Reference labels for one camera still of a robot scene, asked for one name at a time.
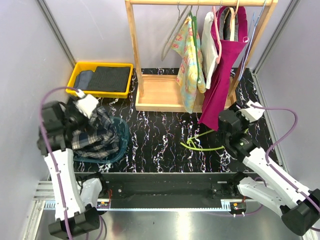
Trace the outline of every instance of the cable connector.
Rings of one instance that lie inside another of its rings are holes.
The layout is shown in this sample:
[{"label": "cable connector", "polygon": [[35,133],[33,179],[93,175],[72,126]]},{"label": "cable connector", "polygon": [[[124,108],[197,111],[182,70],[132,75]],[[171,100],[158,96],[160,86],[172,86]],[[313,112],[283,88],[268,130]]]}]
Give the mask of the cable connector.
[{"label": "cable connector", "polygon": [[253,102],[251,100],[249,100],[246,105],[249,107],[249,108],[243,108],[243,109],[240,109],[239,112],[241,112],[241,114],[247,119],[249,120],[250,123],[253,123],[257,120],[259,120],[265,110],[263,109],[259,109],[259,108],[254,108],[252,105],[254,106],[258,106],[258,107],[262,107],[261,104],[259,102]]},{"label": "cable connector", "polygon": [[78,91],[75,91],[75,93],[81,99],[83,99],[86,96],[86,94],[80,89],[78,89]]},{"label": "cable connector", "polygon": [[88,94],[84,98],[78,100],[75,103],[75,106],[83,115],[90,119],[92,112],[96,109],[98,103],[98,99],[91,94]]}]

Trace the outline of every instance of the metal floor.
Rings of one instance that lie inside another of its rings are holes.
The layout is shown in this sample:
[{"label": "metal floor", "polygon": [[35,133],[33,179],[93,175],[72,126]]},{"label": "metal floor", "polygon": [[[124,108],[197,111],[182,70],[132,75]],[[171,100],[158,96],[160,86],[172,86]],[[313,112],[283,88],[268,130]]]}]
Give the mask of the metal floor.
[{"label": "metal floor", "polygon": [[[248,202],[248,211],[257,209]],[[49,235],[48,224],[55,220],[54,211],[44,211],[37,240],[57,240]],[[103,215],[107,224],[107,240],[301,240],[271,210],[246,217],[218,217],[206,212],[115,212]],[[91,232],[95,240],[100,230]],[[85,240],[85,235],[74,240]]]}]

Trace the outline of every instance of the white shirt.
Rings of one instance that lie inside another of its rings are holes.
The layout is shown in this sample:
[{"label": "white shirt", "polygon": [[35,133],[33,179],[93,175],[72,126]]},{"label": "white shirt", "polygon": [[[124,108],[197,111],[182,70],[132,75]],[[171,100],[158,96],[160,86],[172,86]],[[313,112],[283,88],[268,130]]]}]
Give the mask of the white shirt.
[{"label": "white shirt", "polygon": [[214,13],[208,12],[204,19],[203,32],[201,38],[201,52],[203,56],[203,70],[206,77],[205,88],[210,89],[211,77],[216,70],[218,57],[214,39],[211,36],[211,27],[214,22]]}]

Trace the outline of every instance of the wooden rack pole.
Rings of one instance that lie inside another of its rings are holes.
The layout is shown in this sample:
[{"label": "wooden rack pole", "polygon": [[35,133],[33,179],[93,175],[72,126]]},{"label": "wooden rack pole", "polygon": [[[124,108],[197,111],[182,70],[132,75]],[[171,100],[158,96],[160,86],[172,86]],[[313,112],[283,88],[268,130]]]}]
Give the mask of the wooden rack pole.
[{"label": "wooden rack pole", "polygon": [[[220,6],[221,0],[127,0],[135,5],[199,5],[199,6]],[[272,4],[272,0],[266,1],[266,6]],[[239,6],[262,7],[265,0],[240,0]],[[237,0],[222,0],[222,6],[236,6]]]},{"label": "wooden rack pole", "polygon": [[144,96],[144,79],[142,77],[141,65],[140,65],[140,57],[139,57],[139,49],[138,49],[138,40],[137,40],[137,31],[136,31],[136,23],[134,16],[134,8],[129,0],[125,1],[126,14],[128,17],[128,23],[130,28],[131,42],[133,48],[133,56],[135,62],[135,71],[136,77],[138,78],[138,87],[139,94],[141,97]]},{"label": "wooden rack pole", "polygon": [[[270,6],[266,6],[262,12],[261,18],[259,20],[258,25],[256,26],[256,30],[253,36],[253,40],[252,40],[252,45],[251,45],[251,49],[249,49],[249,55],[248,58],[244,64],[244,69],[246,69],[248,63],[250,62],[250,59],[253,55],[253,53],[255,52],[255,49],[260,41],[260,38],[269,22],[269,19],[273,13],[273,11],[275,10],[275,7],[277,5],[278,0],[273,0]],[[229,88],[229,92],[228,92],[228,96],[230,97],[232,95],[232,93],[236,90],[239,81],[239,75],[240,75],[240,71],[241,71],[241,66],[242,66],[243,62],[241,61],[241,63],[239,64],[236,72],[235,72],[235,76],[233,77],[233,80],[230,84],[230,88]]]}]

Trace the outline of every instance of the gray cloth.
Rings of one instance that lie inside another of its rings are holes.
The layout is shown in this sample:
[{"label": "gray cloth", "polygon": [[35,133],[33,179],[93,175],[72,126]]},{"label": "gray cloth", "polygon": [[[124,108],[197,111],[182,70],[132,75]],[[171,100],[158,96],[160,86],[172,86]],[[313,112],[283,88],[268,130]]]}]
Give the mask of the gray cloth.
[{"label": "gray cloth", "polygon": [[[219,26],[219,37],[222,40],[229,41],[230,40],[230,22],[231,22],[231,12],[228,12],[228,7],[224,9],[220,16],[220,26]],[[238,42],[238,15],[235,15],[235,26],[234,26],[234,41]]]},{"label": "gray cloth", "polygon": [[91,70],[82,71],[75,78],[74,88],[80,90],[87,90],[88,84],[94,75],[94,72]]},{"label": "gray cloth", "polygon": [[130,70],[130,67],[98,66],[87,90],[124,93],[127,89]]}]

